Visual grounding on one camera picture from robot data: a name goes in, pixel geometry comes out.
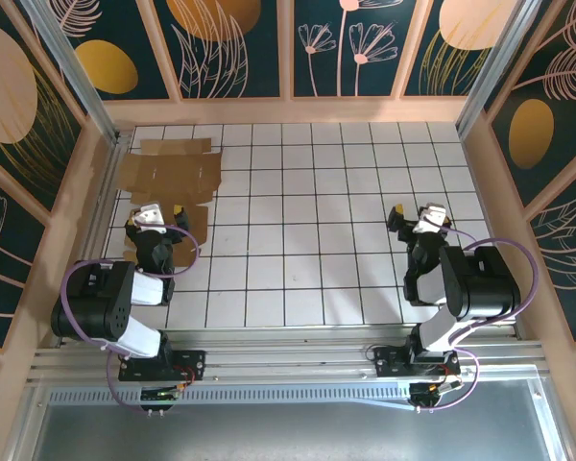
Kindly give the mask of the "brown cardboard paper box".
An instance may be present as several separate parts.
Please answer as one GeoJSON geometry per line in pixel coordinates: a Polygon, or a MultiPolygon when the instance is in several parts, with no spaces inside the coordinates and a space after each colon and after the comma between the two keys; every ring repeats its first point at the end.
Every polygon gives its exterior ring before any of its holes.
{"type": "MultiPolygon", "coordinates": [[[[160,205],[164,222],[173,226],[173,205],[184,206],[190,235],[173,246],[176,268],[190,266],[207,239],[209,207],[221,184],[222,153],[214,153],[209,138],[147,139],[139,153],[121,160],[117,187],[131,194],[133,209],[160,205]]],[[[137,263],[136,248],[126,235],[126,260],[137,263]]]]}

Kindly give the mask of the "grey metal sheet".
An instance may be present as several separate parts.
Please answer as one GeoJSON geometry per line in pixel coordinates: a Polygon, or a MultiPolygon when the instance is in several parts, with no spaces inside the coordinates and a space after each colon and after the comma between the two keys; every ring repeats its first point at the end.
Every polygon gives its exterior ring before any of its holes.
{"type": "Polygon", "coordinates": [[[147,416],[105,387],[25,392],[7,461],[576,461],[544,383],[487,380],[460,404],[175,405],[147,416]]]}

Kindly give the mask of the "aluminium side rail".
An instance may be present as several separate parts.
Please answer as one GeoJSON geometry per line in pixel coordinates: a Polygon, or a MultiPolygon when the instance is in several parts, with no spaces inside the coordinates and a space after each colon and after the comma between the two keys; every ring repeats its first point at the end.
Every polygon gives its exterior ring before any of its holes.
{"type": "Polygon", "coordinates": [[[84,195],[83,223],[73,252],[89,259],[77,260],[66,270],[51,314],[51,329],[58,337],[124,354],[118,341],[129,323],[134,266],[101,258],[117,196],[112,186],[117,159],[117,146],[111,147],[101,135],[96,139],[86,136],[69,166],[69,179],[75,178],[77,167],[90,175],[88,183],[69,189],[84,195]]]}

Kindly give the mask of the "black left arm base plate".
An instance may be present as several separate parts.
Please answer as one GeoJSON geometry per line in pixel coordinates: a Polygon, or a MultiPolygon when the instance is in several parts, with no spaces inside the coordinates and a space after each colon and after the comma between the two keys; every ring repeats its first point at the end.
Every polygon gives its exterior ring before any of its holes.
{"type": "Polygon", "coordinates": [[[205,351],[173,351],[169,357],[123,360],[118,373],[120,382],[192,382],[202,380],[205,351]]]}

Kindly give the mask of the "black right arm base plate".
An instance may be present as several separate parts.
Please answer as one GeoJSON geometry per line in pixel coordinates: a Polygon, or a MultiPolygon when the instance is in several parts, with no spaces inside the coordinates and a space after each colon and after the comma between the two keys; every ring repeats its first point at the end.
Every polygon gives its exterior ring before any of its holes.
{"type": "Polygon", "coordinates": [[[445,377],[461,373],[456,352],[416,352],[407,346],[373,349],[378,377],[445,377]]]}

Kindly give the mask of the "aluminium frame post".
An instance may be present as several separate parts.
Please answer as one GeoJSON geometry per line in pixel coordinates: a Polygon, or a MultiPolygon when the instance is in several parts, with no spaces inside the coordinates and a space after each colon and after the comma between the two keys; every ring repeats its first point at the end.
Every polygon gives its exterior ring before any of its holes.
{"type": "Polygon", "coordinates": [[[465,141],[478,115],[489,99],[502,74],[508,67],[529,27],[540,10],[542,0],[518,0],[497,42],[468,94],[466,103],[455,123],[457,135],[465,141]]]}
{"type": "Polygon", "coordinates": [[[76,53],[45,0],[20,0],[36,25],[40,36],[61,65],[65,77],[87,109],[91,119],[111,147],[117,145],[118,130],[113,124],[98,92],[88,79],[76,53]]]}

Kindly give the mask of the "aluminium mounting rail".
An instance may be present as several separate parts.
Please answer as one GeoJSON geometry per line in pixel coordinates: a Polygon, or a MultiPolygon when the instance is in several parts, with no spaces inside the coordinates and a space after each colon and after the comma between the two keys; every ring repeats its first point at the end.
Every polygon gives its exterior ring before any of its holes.
{"type": "MultiPolygon", "coordinates": [[[[177,349],[203,350],[205,384],[334,383],[372,380],[375,346],[401,345],[410,326],[323,326],[303,328],[205,328],[170,330],[177,349]]],[[[511,326],[483,328],[462,343],[479,365],[461,356],[466,377],[484,380],[549,376],[543,348],[521,340],[511,326]]],[[[99,349],[81,342],[35,352],[26,383],[103,385],[119,368],[99,349]]]]}

